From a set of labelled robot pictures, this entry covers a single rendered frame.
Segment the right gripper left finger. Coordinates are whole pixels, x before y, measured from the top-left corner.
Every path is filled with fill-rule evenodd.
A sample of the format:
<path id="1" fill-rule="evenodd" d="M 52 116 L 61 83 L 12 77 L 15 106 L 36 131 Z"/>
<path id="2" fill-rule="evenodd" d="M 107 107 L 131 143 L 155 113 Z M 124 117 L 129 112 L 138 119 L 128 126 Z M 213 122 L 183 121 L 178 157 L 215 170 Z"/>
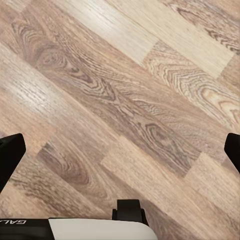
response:
<path id="1" fill-rule="evenodd" d="M 0 193 L 26 152 L 21 133 L 0 138 Z"/>

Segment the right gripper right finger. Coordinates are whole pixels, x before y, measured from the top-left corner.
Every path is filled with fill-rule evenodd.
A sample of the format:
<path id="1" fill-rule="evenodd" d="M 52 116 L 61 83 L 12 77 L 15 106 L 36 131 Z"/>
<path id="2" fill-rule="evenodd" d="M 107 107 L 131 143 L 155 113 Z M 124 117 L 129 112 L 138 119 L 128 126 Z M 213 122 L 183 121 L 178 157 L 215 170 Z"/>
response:
<path id="1" fill-rule="evenodd" d="M 240 135 L 229 133 L 225 141 L 224 151 L 240 173 Z"/>

